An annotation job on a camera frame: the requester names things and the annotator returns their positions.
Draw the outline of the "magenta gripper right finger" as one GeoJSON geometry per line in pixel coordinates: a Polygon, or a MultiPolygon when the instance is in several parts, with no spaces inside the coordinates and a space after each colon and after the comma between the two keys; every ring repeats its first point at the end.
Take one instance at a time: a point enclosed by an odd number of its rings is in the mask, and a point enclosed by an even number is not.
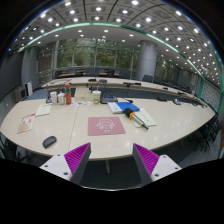
{"type": "Polygon", "coordinates": [[[181,170],[168,155],[159,156],[136,143],[133,144],[133,157],[143,183],[154,182],[181,170]]]}

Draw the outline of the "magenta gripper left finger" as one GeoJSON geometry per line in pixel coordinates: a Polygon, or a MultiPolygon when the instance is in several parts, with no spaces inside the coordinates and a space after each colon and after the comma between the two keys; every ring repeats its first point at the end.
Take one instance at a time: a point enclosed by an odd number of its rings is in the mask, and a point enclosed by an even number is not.
{"type": "Polygon", "coordinates": [[[79,185],[90,154],[91,144],[86,143],[64,155],[53,156],[41,166],[41,169],[79,185]]]}

